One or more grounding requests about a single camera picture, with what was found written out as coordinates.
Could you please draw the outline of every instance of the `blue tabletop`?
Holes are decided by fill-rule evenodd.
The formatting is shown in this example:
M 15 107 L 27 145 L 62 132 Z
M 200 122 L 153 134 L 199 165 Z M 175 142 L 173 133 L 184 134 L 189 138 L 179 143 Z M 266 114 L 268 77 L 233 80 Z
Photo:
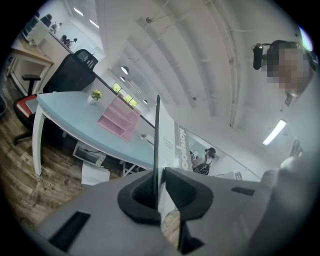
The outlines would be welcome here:
M 126 142 L 97 124 L 105 109 L 87 102 L 83 91 L 44 93 L 37 100 L 53 118 L 84 142 L 105 153 L 147 168 L 154 166 L 154 151 L 149 143 L 134 133 Z

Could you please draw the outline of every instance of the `desk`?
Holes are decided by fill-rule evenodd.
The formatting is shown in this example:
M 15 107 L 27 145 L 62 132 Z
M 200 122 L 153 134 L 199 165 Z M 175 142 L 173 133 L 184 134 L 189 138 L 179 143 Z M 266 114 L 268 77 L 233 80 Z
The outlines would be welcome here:
M 22 87 L 16 75 L 12 71 L 12 68 L 16 60 L 21 59 L 21 60 L 37 63 L 44 66 L 40 74 L 41 80 L 37 81 L 33 87 L 33 91 L 32 91 L 33 94 L 35 94 L 39 90 L 41 83 L 44 80 L 48 70 L 54 64 L 52 60 L 49 57 L 47 57 L 40 50 L 38 46 L 30 46 L 27 41 L 19 37 L 11 45 L 11 52 L 9 53 L 9 57 L 13 57 L 13 60 L 10 63 L 10 66 L 8 68 L 8 72 L 6 75 L 12 76 L 12 79 L 14 80 L 14 82 L 17 84 L 17 86 L 21 89 L 21 91 L 25 95 L 27 95 L 26 90 Z
M 79 141 L 107 155 L 151 169 L 154 166 L 154 151 L 146 140 L 134 134 L 126 142 L 97 124 L 105 111 L 97 104 L 87 102 L 88 94 L 83 91 L 67 91 L 40 94 L 35 113 L 32 153 L 35 173 L 41 175 L 41 136 L 45 117 Z

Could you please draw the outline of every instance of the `wood plank flooring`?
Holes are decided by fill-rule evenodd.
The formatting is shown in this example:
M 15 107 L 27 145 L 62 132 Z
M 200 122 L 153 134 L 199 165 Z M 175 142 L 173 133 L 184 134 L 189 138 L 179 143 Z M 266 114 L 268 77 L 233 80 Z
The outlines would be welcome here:
M 16 146 L 12 143 L 14 136 L 27 131 L 12 107 L 14 100 L 22 95 L 10 78 L 3 81 L 0 93 L 7 103 L 6 113 L 0 117 L 1 188 L 17 220 L 35 229 L 50 213 L 86 189 L 81 185 L 82 161 L 72 156 L 74 145 L 73 148 L 68 145 L 57 148 L 43 139 L 42 174 L 37 176 L 31 138 Z M 110 171 L 111 180 L 120 177 L 120 165 L 112 161 L 103 164 Z M 163 234 L 175 247 L 178 245 L 179 223 L 179 212 L 172 211 L 161 226 Z

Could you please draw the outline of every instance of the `pink desk organizer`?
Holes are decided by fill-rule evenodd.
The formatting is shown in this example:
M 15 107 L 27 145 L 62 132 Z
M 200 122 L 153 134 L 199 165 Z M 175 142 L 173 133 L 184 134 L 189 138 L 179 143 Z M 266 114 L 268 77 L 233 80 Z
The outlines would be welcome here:
M 98 124 L 125 141 L 130 141 L 140 112 L 116 97 L 98 120 Z

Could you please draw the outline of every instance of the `white plant pot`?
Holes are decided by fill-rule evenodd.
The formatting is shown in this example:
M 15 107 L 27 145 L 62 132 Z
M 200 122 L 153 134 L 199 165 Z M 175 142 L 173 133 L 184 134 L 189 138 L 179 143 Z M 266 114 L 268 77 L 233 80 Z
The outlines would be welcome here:
M 94 99 L 94 98 L 92 98 L 91 95 L 89 95 L 89 97 L 88 97 L 88 103 L 91 104 L 91 105 L 93 105 L 93 104 L 95 104 L 96 102 L 97 102 L 97 100 Z

